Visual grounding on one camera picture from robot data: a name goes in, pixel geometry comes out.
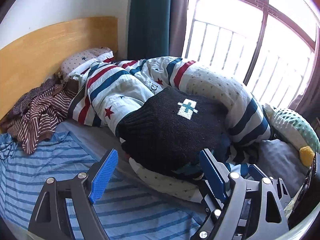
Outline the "black patterned knit sweater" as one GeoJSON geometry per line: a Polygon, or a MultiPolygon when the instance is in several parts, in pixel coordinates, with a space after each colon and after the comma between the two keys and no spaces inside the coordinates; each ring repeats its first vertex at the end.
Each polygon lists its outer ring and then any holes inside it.
{"type": "Polygon", "coordinates": [[[123,151],[147,170],[197,180],[203,174],[200,152],[220,146],[227,113],[219,100],[168,86],[123,117],[116,134],[123,151]]]}

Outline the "blue striped bed sheet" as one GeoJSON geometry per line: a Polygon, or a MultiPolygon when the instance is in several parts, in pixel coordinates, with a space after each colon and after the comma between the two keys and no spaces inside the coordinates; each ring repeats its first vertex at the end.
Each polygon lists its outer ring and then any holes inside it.
{"type": "Polygon", "coordinates": [[[191,239],[198,204],[160,194],[118,170],[118,154],[94,154],[72,132],[26,154],[1,135],[3,239],[191,239]]]}

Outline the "teal curtain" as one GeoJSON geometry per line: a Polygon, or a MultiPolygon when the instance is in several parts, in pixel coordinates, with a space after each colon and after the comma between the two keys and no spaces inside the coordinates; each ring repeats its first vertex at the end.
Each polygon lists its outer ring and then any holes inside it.
{"type": "Polygon", "coordinates": [[[151,59],[169,55],[171,0],[131,0],[127,57],[151,59]]]}

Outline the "window with metal bars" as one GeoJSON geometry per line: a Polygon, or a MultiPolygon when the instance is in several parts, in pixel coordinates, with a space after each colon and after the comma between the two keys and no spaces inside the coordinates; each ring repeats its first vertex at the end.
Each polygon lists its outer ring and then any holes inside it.
{"type": "Polygon", "coordinates": [[[188,0],[182,55],[286,108],[307,88],[319,18],[306,0],[188,0]]]}

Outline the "star striped duvet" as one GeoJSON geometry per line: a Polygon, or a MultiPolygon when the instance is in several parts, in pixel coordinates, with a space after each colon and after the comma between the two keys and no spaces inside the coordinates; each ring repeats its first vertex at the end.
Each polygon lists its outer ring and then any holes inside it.
{"type": "Polygon", "coordinates": [[[247,161],[231,159],[222,142],[247,146],[271,136],[263,109],[246,86],[196,61],[164,56],[112,63],[102,55],[65,63],[62,71],[79,86],[70,116],[84,125],[107,126],[136,175],[176,198],[200,202],[204,148],[245,176],[247,161]]]}

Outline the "wooden headboard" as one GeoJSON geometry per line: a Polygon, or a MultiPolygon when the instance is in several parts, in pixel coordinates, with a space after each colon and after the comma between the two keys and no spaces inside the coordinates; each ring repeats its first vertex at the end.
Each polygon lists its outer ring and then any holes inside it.
{"type": "Polygon", "coordinates": [[[1,117],[16,101],[74,53],[95,47],[118,50],[118,19],[88,17],[49,25],[1,49],[1,117]]]}

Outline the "brown striped garment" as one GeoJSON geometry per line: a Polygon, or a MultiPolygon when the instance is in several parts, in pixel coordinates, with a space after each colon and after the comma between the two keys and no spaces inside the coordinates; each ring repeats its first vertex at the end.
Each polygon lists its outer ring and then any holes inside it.
{"type": "Polygon", "coordinates": [[[67,118],[77,93],[76,80],[58,83],[56,76],[48,79],[21,96],[1,121],[1,129],[18,141],[26,154],[33,154],[39,142],[50,139],[67,118]]]}

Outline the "dotted star pillow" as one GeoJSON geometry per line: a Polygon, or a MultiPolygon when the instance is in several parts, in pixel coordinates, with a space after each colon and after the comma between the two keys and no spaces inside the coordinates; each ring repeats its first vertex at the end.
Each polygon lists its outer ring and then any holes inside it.
{"type": "Polygon", "coordinates": [[[114,58],[113,51],[108,47],[100,47],[100,48],[91,48],[78,53],[75,53],[65,59],[61,63],[61,74],[63,77],[66,77],[73,70],[78,68],[80,65],[85,64],[84,67],[81,67],[80,72],[82,73],[86,70],[90,64],[94,61],[107,61],[111,62],[114,58]]]}

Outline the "green dotted plush toy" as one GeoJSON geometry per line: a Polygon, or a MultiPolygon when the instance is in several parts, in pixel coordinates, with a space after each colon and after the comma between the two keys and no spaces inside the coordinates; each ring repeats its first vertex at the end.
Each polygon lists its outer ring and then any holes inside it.
{"type": "Polygon", "coordinates": [[[299,152],[300,161],[310,167],[319,153],[319,138],[311,125],[297,112],[288,108],[264,105],[271,126],[299,152]]]}

